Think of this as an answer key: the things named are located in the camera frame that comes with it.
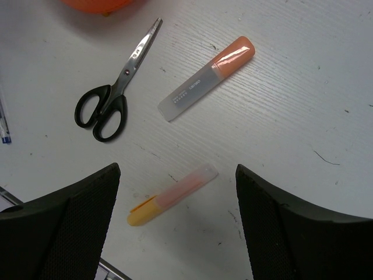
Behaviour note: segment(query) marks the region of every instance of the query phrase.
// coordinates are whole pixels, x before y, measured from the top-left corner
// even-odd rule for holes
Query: white table
[[[373,218],[372,1],[138,0],[102,17],[7,0],[0,14],[13,140],[0,146],[0,185],[29,201],[118,162],[103,258],[134,280],[252,279],[238,163],[314,204]],[[126,130],[99,143],[75,124],[76,102],[115,81],[159,16],[126,91]],[[240,35],[255,58],[167,123],[158,103]],[[215,181],[147,225],[127,225],[132,207],[203,162],[219,170]]]

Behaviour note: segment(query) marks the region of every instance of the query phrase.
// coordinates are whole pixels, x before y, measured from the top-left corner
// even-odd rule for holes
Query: black scissor handle
[[[121,122],[117,130],[109,137],[103,138],[101,132],[110,119],[110,117],[116,112],[121,114]],[[117,137],[125,128],[127,122],[127,100],[124,95],[120,95],[115,98],[106,108],[102,115],[97,118],[97,124],[93,128],[93,136],[100,142],[108,142]]]
[[[111,92],[111,86],[105,85],[105,86],[99,86],[95,89],[90,90],[86,94],[84,94],[82,98],[79,99],[76,105],[76,108],[75,108],[76,124],[83,128],[91,127],[96,122],[98,117],[100,116],[100,110],[103,108],[103,105],[105,104],[106,100],[109,98],[110,92]],[[88,100],[90,100],[94,96],[98,96],[100,100],[98,101],[98,104],[96,108],[94,109],[88,122],[84,123],[82,120],[82,111],[83,111],[84,105],[87,103]]]

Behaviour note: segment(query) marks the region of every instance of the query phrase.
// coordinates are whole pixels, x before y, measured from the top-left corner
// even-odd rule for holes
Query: scissors
[[[152,46],[162,23],[163,21],[160,18],[154,22],[153,26],[149,29],[145,37],[129,57],[117,81],[112,86],[105,85],[92,89],[84,94],[78,101],[75,108],[75,122],[78,126],[83,128],[89,128],[96,124],[93,127],[93,136],[96,140],[100,142],[111,141],[124,130],[127,122],[127,101],[124,96],[124,90],[138,70],[149,48]],[[99,98],[98,104],[88,122],[84,123],[82,121],[82,110],[87,101],[95,96],[98,96]],[[102,129],[116,111],[121,114],[119,126],[111,136],[104,138],[101,134]]]

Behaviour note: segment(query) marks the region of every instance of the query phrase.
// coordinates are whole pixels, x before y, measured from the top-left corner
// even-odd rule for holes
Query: yellow highlighter
[[[177,182],[173,187],[144,201],[130,211],[127,222],[131,226],[142,226],[162,212],[178,204],[183,198],[203,187],[218,175],[210,164],[204,164]]]
[[[244,36],[226,47],[220,54],[175,89],[158,105],[166,121],[179,114],[246,64],[255,54],[253,44]]]

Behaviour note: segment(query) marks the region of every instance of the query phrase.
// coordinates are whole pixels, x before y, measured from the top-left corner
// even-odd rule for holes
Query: highlighter cap
[[[164,210],[159,207],[155,198],[156,195],[132,209],[127,217],[127,223],[130,226],[142,226],[161,214]]]
[[[254,45],[244,36],[226,47],[211,62],[218,68],[220,74],[227,78],[238,68],[246,64],[255,54]]]

